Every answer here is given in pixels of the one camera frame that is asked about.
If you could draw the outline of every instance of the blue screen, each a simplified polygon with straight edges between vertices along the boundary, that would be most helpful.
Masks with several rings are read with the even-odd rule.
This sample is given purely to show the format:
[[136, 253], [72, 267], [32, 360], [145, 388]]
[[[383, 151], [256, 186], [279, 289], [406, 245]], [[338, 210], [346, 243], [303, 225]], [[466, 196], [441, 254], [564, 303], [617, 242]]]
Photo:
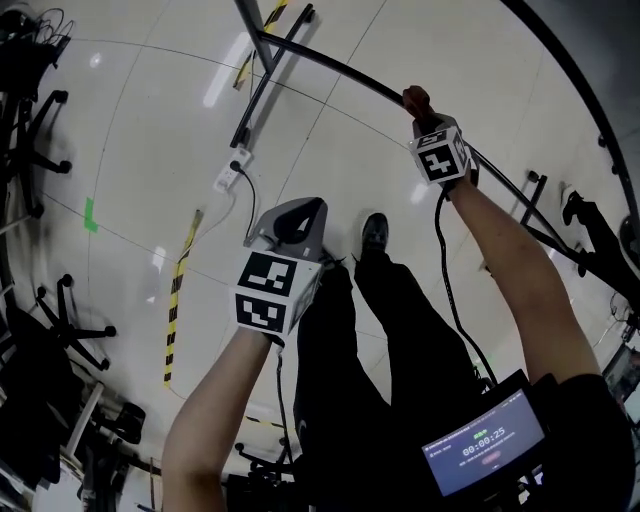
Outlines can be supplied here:
[[517, 391], [481, 417], [422, 447], [443, 496], [506, 466], [544, 439], [531, 404]]

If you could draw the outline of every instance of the forearm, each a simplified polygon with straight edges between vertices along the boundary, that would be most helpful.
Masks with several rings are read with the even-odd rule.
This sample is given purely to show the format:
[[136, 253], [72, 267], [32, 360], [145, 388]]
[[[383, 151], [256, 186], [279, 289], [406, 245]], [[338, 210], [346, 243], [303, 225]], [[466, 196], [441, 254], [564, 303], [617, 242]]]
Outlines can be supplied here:
[[238, 329], [176, 417], [163, 473], [220, 477], [270, 346], [264, 334]]
[[529, 378], [598, 373], [560, 275], [540, 244], [467, 180], [449, 194], [520, 332]]
[[570, 308], [555, 266], [526, 229], [466, 180], [449, 197], [512, 310], [543, 306], [544, 298]]

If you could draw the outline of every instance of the metal bar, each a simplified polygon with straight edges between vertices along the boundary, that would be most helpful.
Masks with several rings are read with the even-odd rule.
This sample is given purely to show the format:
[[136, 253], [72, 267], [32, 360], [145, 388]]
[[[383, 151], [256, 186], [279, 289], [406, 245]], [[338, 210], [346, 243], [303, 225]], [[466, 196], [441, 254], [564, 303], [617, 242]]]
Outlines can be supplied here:
[[78, 421], [76, 421], [75, 427], [73, 427], [73, 432], [71, 433], [69, 442], [67, 443], [67, 446], [65, 446], [64, 448], [65, 455], [69, 457], [74, 463], [77, 463], [78, 465], [80, 464], [78, 462], [78, 459], [75, 456], [76, 448], [78, 448], [78, 444], [80, 443], [80, 438], [82, 437], [82, 433], [84, 432], [84, 429], [87, 427], [87, 424], [89, 423], [89, 419], [91, 418], [91, 415], [93, 414], [94, 409], [98, 405], [98, 400], [100, 400], [100, 397], [102, 396], [103, 391], [104, 391], [104, 386], [102, 385], [101, 382], [98, 382], [96, 384], [96, 387], [93, 388], [93, 391], [91, 392], [91, 396], [89, 397], [89, 400], [87, 400], [87, 405], [85, 405], [84, 409], [82, 409], [82, 413], [80, 414]]
[[527, 205], [527, 209], [522, 216], [522, 220], [520, 224], [526, 226], [529, 223], [529, 219], [531, 218], [531, 214], [533, 213], [532, 208], [538, 206], [538, 201], [540, 200], [540, 196], [542, 195], [542, 191], [544, 190], [544, 186], [547, 184], [547, 177], [543, 174], [538, 178], [538, 182], [536, 183], [536, 189], [533, 191], [531, 195], [531, 205]]
[[266, 73], [273, 73], [276, 64], [271, 56], [271, 48], [260, 39], [260, 32], [264, 30], [264, 23], [258, 7], [258, 0], [234, 0], [236, 7], [240, 12], [242, 21], [244, 21], [249, 37], [253, 41], [258, 57], [262, 62], [262, 66]]
[[[307, 48], [301, 44], [295, 43], [293, 41], [288, 41], [278, 36], [274, 36], [272, 34], [267, 34], [266, 32], [260, 32], [258, 34], [263, 41], [268, 42], [274, 46], [278, 46], [280, 49], [285, 49], [291, 53], [295, 53], [296, 55], [300, 55], [306, 59], [312, 60], [321, 64], [325, 67], [333, 69], [338, 73], [350, 78], [365, 87], [368, 87], [372, 91], [377, 92], [381, 96], [384, 96], [389, 101], [395, 103], [396, 105], [403, 107], [404, 104], [402, 102], [402, 96], [390, 89], [386, 85], [381, 84], [377, 80], [357, 71], [342, 62], [339, 62], [331, 57], [323, 55], [311, 48]], [[532, 205], [527, 196], [525, 196], [520, 189], [518, 189], [511, 181], [504, 175], [500, 170], [495, 167], [489, 160], [487, 160], [481, 153], [476, 151], [473, 147], [471, 150], [478, 155], [478, 159], [482, 166], [489, 171], [494, 178], [496, 178], [500, 183], [502, 183], [520, 202], [522, 202], [527, 209], [531, 209], [531, 214], [540, 221], [540, 223], [544, 226], [544, 228], [549, 232], [552, 239], [563, 248], [563, 251], [568, 251], [569, 247], [564, 243], [564, 240], [560, 237], [557, 231], [549, 224], [547, 219], [535, 208], [535, 205]]]
[[633, 185], [631, 178], [629, 177], [629, 170], [624, 160], [624, 155], [618, 144], [618, 139], [615, 136], [613, 128], [609, 123], [607, 114], [605, 113], [598, 97], [591, 88], [591, 85], [587, 81], [586, 77], [576, 64], [571, 54], [567, 51], [564, 45], [551, 31], [547, 24], [542, 21], [540, 16], [527, 5], [523, 0], [502, 0], [502, 3], [506, 5], [514, 15], [516, 15], [533, 34], [540, 40], [549, 53], [556, 59], [562, 70], [565, 72], [571, 83], [580, 94], [585, 105], [589, 109], [589, 113], [593, 120], [596, 122], [600, 134], [604, 139], [613, 165], [620, 178], [622, 184], [622, 190], [624, 191], [627, 204], [629, 206], [629, 212], [631, 213], [631, 223], [636, 236], [640, 236], [640, 215], [638, 213], [638, 203], [633, 192]]
[[381, 84], [370, 76], [367, 76], [364, 73], [361, 73], [360, 71], [357, 71], [340, 61], [332, 59], [331, 57], [312, 50], [311, 48], [307, 48], [304, 45], [294, 43], [293, 41], [283, 39], [282, 37], [274, 36], [273, 34], [267, 34], [264, 31], [260, 32], [258, 36], [262, 41], [266, 41], [269, 44], [278, 46], [279, 48], [282, 48], [291, 53], [295, 53], [296, 55], [300, 55], [305, 59], [317, 62], [318, 64], [321, 64], [322, 66], [325, 66], [329, 69], [333, 69], [334, 71], [337, 71], [347, 78], [351, 78], [351, 80], [355, 80], [359, 84], [368, 87], [369, 89], [377, 92], [378, 94], [381, 94], [388, 100], [392, 101], [396, 105], [404, 108], [402, 104], [402, 96], [400, 94], [392, 89], [389, 89], [386, 85]]
[[[307, 6], [302, 11], [302, 14], [298, 16], [298, 19], [295, 21], [295, 23], [291, 27], [291, 30], [289, 30], [289, 33], [286, 36], [287, 40], [291, 40], [295, 37], [295, 35], [300, 30], [300, 27], [304, 23], [304, 20], [307, 18], [307, 16], [312, 10], [313, 10], [313, 5], [307, 4]], [[231, 144], [230, 144], [232, 148], [237, 148], [238, 144], [240, 144], [240, 141], [242, 139], [242, 133], [244, 132], [244, 129], [247, 127], [247, 125], [249, 124], [249, 120], [253, 115], [253, 111], [258, 106], [260, 97], [262, 96], [262, 93], [267, 87], [267, 84], [271, 79], [271, 75], [273, 74], [273, 71], [275, 71], [275, 68], [278, 66], [278, 64], [280, 63], [280, 60], [284, 56], [284, 52], [285, 50], [283, 48], [278, 48], [278, 51], [273, 57], [273, 70], [271, 72], [265, 72], [265, 74], [262, 75], [262, 78], [260, 79], [260, 83], [258, 84], [258, 87], [256, 87], [256, 90], [254, 91], [253, 96], [251, 96], [251, 100], [249, 101], [249, 105], [247, 105], [247, 109], [244, 111], [244, 114], [242, 115], [240, 124], [236, 128], [236, 133], [233, 134], [233, 139], [231, 139]]]
[[31, 218], [31, 215], [24, 215], [23, 217], [20, 217], [17, 220], [14, 220], [13, 222], [9, 222], [8, 224], [5, 224], [4, 226], [2, 226], [0, 228], [0, 235], [3, 235], [4, 233], [6, 233], [7, 231], [9, 231], [10, 229], [15, 228], [18, 224], [24, 222], [25, 220], [29, 220]]

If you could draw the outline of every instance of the white floor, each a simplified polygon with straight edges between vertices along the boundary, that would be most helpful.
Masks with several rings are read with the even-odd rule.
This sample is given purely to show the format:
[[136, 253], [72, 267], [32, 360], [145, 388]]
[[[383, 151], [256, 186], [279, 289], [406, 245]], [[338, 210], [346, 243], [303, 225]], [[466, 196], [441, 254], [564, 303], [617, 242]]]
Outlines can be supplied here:
[[[100, 379], [145, 409], [139, 450], [143, 458], [157, 458], [180, 397], [194, 389], [234, 330], [227, 285], [249, 222], [251, 194], [243, 180], [234, 200], [212, 185], [232, 153], [229, 142], [249, 98], [248, 80], [240, 92], [231, 87], [249, 51], [230, 51], [246, 39], [243, 25], [231, 0], [33, 3], [37, 9], [63, 7], [66, 18], [77, 21], [59, 69], [47, 73], [40, 89], [41, 99], [53, 89], [70, 93], [55, 123], [50, 116], [47, 137], [52, 157], [69, 157], [74, 168], [68, 176], [37, 171], [45, 215], [9, 239], [19, 298], [28, 308], [34, 287], [44, 283], [53, 290], [63, 273], [73, 275], [80, 324], [113, 324], [119, 332], [94, 344], [111, 359]], [[273, 3], [260, 1], [264, 16]], [[316, 21], [303, 36], [312, 48], [397, 91], [423, 85], [436, 110], [455, 116], [466, 139], [517, 186], [526, 169], [548, 175], [540, 208], [568, 241], [581, 233], [560, 226], [560, 180], [597, 201], [617, 229], [625, 203], [608, 156], [596, 144], [593, 121], [553, 58], [498, 0], [314, 4]], [[286, 33], [303, 7], [301, 0], [291, 0], [275, 32]], [[433, 229], [440, 189], [425, 187], [405, 149], [411, 138], [408, 114], [316, 64], [289, 57], [283, 64], [254, 118], [255, 159], [248, 172], [260, 211], [289, 199], [323, 197], [329, 205], [325, 242], [340, 256], [352, 252], [360, 219], [384, 211], [391, 224], [388, 252], [413, 270], [434, 306], [451, 320]], [[255, 72], [261, 73], [260, 66]], [[480, 188], [512, 208], [513, 199], [487, 173]], [[87, 198], [95, 200], [95, 233], [85, 229]], [[188, 260], [172, 393], [163, 387], [169, 292], [196, 208], [205, 211], [200, 233], [217, 226]], [[496, 374], [505, 377], [523, 366], [513, 319], [491, 277], [479, 270], [479, 250], [450, 205], [442, 225], [462, 321]], [[609, 310], [612, 291], [595, 278], [578, 278], [570, 262], [551, 256], [605, 364], [619, 343], [619, 325]], [[360, 358], [389, 398], [384, 333], [357, 289], [354, 298]], [[425, 342], [438, 342], [429, 339], [429, 326]], [[295, 336], [284, 357], [291, 414]], [[425, 362], [427, 369], [435, 364]], [[248, 413], [278, 421], [277, 410], [272, 353]], [[273, 456], [280, 434], [248, 423], [239, 440]], [[235, 467], [241, 466], [232, 459], [230, 468]]]

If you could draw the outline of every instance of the sneaker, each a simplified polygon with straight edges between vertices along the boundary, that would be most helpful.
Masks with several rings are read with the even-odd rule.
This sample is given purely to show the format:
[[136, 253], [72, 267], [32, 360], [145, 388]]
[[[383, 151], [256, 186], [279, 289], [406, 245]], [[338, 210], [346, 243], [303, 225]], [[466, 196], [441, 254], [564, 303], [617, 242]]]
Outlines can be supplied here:
[[370, 215], [362, 228], [362, 252], [384, 252], [389, 242], [389, 222], [384, 213]]
[[631, 217], [627, 216], [620, 225], [618, 240], [622, 248], [622, 256], [633, 273], [640, 278], [640, 244], [631, 225]]
[[562, 220], [565, 226], [571, 224], [573, 216], [576, 212], [576, 202], [582, 201], [582, 196], [576, 192], [576, 189], [570, 183], [560, 182], [560, 211], [562, 212]]

